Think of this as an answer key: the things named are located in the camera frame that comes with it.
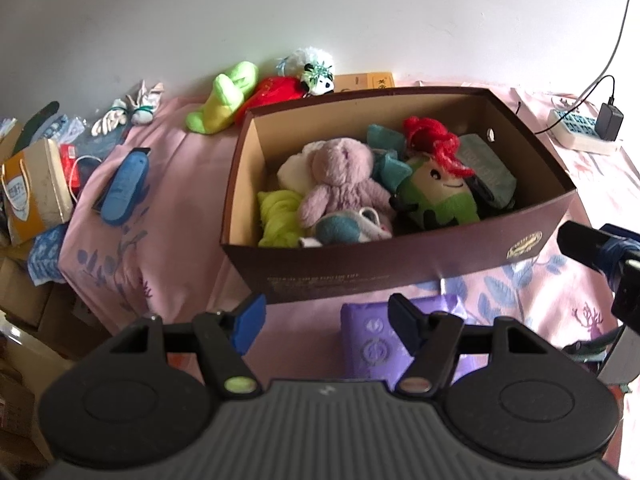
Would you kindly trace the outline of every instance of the logo on purple package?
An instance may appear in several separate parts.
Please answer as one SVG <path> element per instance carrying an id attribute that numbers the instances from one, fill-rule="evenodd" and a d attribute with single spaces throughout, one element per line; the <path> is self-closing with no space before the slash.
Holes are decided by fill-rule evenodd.
<path id="1" fill-rule="evenodd" d="M 391 354 L 389 343 L 384 339 L 369 339 L 362 347 L 362 358 L 372 366 L 384 363 Z"/>
<path id="2" fill-rule="evenodd" d="M 385 329 L 385 323 L 379 317 L 370 317 L 364 323 L 364 328 L 372 334 L 379 334 Z"/>

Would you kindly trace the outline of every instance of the gray ribbed panel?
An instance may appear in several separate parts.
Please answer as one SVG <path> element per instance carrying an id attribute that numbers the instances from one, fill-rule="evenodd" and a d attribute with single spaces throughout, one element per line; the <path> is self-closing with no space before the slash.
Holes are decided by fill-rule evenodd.
<path id="1" fill-rule="evenodd" d="M 65 463 L 45 480 L 609 480 L 600 461 L 521 470 L 463 447 L 428 404 L 381 383 L 279 381 L 251 402 L 227 403 L 190 448 L 126 472 Z"/>

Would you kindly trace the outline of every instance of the power strip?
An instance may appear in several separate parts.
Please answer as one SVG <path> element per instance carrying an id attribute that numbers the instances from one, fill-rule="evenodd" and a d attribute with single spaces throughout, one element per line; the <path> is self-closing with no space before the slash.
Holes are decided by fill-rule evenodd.
<path id="1" fill-rule="evenodd" d="M 546 121 L 551 125 L 560 117 L 562 117 L 562 121 L 551 128 L 551 132 L 565 148 L 601 155 L 611 155 L 620 148 L 620 145 L 615 141 L 602 140 L 598 136 L 594 129 L 595 118 L 574 112 L 567 114 L 564 110 L 552 109 Z"/>

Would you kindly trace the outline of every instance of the pink plush toy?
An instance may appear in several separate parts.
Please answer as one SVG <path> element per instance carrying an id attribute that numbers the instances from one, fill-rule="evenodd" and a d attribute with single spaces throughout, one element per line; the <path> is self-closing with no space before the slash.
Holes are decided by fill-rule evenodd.
<path id="1" fill-rule="evenodd" d="M 373 153 L 355 139 L 329 140 L 309 157 L 320 182 L 300 204 L 298 219 L 309 228 L 327 213 L 372 207 L 389 219 L 393 210 L 386 189 L 371 179 Z"/>

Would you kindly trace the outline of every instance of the panda head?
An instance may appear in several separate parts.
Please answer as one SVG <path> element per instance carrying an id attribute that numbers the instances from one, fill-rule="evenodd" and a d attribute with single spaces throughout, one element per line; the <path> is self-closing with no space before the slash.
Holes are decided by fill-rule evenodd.
<path id="1" fill-rule="evenodd" d="M 308 95 L 323 95 L 334 91 L 334 75 L 330 66 L 307 63 L 305 71 L 300 75 L 302 87 Z"/>

